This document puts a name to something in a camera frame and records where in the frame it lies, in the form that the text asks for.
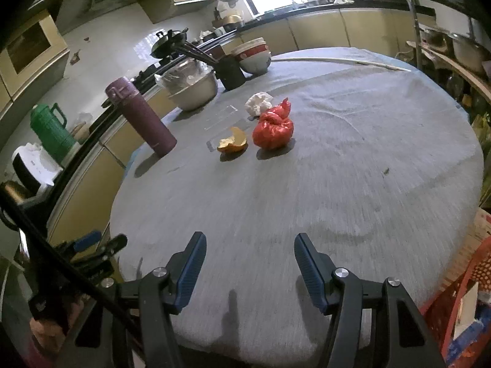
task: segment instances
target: blue grip pad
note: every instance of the blue grip pad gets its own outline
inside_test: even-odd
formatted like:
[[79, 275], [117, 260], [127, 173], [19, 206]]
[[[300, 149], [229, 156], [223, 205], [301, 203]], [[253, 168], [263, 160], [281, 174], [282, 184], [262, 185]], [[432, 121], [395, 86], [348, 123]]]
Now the blue grip pad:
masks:
[[201, 234], [177, 281], [174, 306], [180, 311], [188, 305], [206, 256], [206, 237]]
[[300, 235], [295, 237], [294, 253], [296, 263], [307, 287], [312, 303], [322, 314], [327, 310], [326, 292], [321, 273]]
[[83, 252], [85, 249], [88, 249], [92, 245], [95, 245], [102, 239], [102, 234], [99, 230], [93, 230], [89, 232], [87, 235], [84, 235], [82, 238], [77, 240], [73, 244], [73, 250], [75, 252]]

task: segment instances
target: red plastic bag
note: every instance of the red plastic bag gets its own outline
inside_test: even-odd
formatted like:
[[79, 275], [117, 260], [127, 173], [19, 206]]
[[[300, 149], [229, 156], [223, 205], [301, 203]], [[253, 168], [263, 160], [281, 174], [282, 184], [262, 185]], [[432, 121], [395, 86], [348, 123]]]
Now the red plastic bag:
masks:
[[254, 144], [265, 150], [284, 147], [293, 136], [293, 122], [288, 118], [291, 109], [288, 98], [259, 117], [259, 123], [252, 132]]

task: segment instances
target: orange peel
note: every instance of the orange peel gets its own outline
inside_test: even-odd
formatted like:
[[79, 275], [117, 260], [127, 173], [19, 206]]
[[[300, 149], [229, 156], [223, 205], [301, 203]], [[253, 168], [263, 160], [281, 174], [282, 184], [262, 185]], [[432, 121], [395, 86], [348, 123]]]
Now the orange peel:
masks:
[[224, 153], [233, 153], [242, 151], [247, 145], [247, 136], [244, 131], [238, 127], [230, 128], [232, 137], [223, 138], [218, 143], [217, 150]]

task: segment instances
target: stacked bowls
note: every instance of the stacked bowls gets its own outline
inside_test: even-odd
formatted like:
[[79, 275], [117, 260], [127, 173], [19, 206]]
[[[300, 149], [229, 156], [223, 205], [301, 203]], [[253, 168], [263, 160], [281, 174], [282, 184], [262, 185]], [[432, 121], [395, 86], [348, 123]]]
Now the stacked bowls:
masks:
[[241, 69], [251, 75], [266, 73], [271, 64], [271, 51], [262, 37], [239, 45], [231, 54], [239, 62]]

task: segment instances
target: screw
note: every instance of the screw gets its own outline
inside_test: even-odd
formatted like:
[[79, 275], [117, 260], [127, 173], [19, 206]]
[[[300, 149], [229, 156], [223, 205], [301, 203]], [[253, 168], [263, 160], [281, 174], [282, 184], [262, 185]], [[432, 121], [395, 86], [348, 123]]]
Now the screw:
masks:
[[114, 279], [112, 279], [112, 278], [104, 278], [101, 281], [101, 286], [102, 287], [111, 287], [113, 285], [114, 285]]
[[394, 277], [388, 277], [387, 282], [389, 282], [389, 285], [393, 287], [401, 285], [401, 281]]
[[341, 268], [337, 268], [334, 273], [339, 278], [344, 278], [344, 277], [347, 277], [350, 272], [347, 269], [341, 267]]
[[152, 274], [156, 277], [165, 277], [167, 275], [167, 269], [165, 267], [157, 267], [152, 271]]

